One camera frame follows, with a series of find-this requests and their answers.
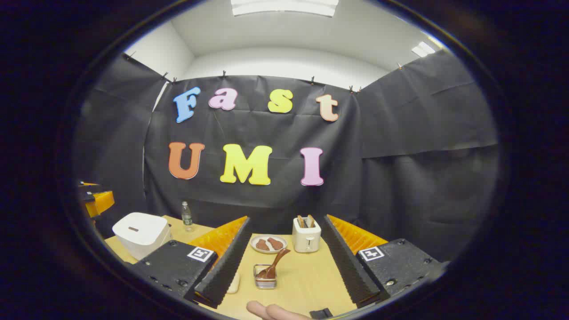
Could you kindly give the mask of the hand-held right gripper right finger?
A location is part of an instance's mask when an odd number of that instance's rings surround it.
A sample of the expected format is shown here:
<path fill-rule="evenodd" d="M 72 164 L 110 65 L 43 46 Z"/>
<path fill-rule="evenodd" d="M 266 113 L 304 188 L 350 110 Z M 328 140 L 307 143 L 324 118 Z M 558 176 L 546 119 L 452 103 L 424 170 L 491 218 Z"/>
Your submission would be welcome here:
<path fill-rule="evenodd" d="M 443 267 L 406 239 L 384 239 L 337 217 L 322 219 L 322 238 L 358 308 L 396 296 Z"/>

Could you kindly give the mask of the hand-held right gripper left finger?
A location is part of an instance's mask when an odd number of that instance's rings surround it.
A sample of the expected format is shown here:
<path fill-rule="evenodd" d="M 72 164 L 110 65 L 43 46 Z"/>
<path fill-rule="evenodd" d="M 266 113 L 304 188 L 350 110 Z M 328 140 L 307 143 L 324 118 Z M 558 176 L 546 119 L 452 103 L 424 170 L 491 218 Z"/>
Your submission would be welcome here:
<path fill-rule="evenodd" d="M 194 239 L 171 240 L 132 266 L 132 271 L 173 298 L 217 308 L 238 270 L 251 237 L 240 217 Z"/>

